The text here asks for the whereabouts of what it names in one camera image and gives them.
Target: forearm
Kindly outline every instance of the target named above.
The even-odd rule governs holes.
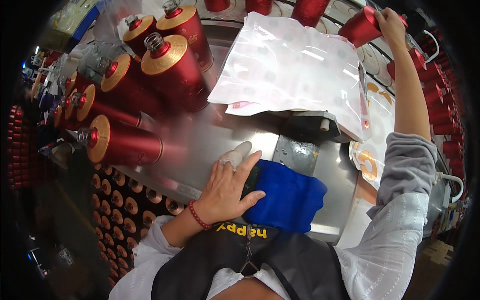
[[[182,248],[188,240],[204,228],[195,220],[188,208],[162,226],[162,232],[173,247]]]
[[[395,131],[430,140],[427,105],[413,61],[405,47],[392,49],[395,59]]]

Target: skin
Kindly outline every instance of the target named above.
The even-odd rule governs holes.
[[[387,8],[376,12],[382,33],[394,55],[396,78],[395,131],[418,134],[430,139],[427,106],[413,61],[405,47],[405,28],[398,15]],[[233,171],[230,163],[224,166],[215,162],[210,179],[202,195],[193,207],[202,221],[207,224],[230,220],[243,215],[257,201],[265,197],[263,191],[249,193],[240,201],[243,185],[248,175],[262,156],[261,151],[250,155]],[[189,209],[162,226],[162,232],[175,247],[183,247],[203,227],[198,224]],[[256,278],[238,281],[216,295],[214,300],[282,300],[275,292]]]

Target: person's left hand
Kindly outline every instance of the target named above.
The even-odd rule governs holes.
[[[265,197],[265,192],[254,191],[240,201],[243,185],[261,156],[261,151],[253,153],[235,172],[229,162],[221,165],[216,161],[213,164],[210,179],[198,201],[193,204],[204,223],[213,224],[239,217]]]

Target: gray sleeve cuff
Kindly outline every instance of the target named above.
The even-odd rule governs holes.
[[[419,192],[430,195],[436,161],[437,147],[425,138],[416,134],[389,134],[376,206],[367,212],[368,216],[373,218],[401,194]]]

